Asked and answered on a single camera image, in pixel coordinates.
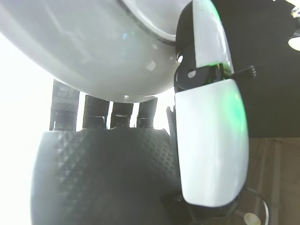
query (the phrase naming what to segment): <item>ceiling lamp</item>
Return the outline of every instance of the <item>ceiling lamp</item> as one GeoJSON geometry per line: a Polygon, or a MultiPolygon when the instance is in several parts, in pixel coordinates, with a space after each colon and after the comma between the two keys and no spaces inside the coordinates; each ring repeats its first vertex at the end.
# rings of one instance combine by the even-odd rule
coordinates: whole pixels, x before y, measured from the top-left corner
{"type": "Polygon", "coordinates": [[[300,30],[296,30],[293,36],[288,41],[289,46],[300,51],[300,30]]]}

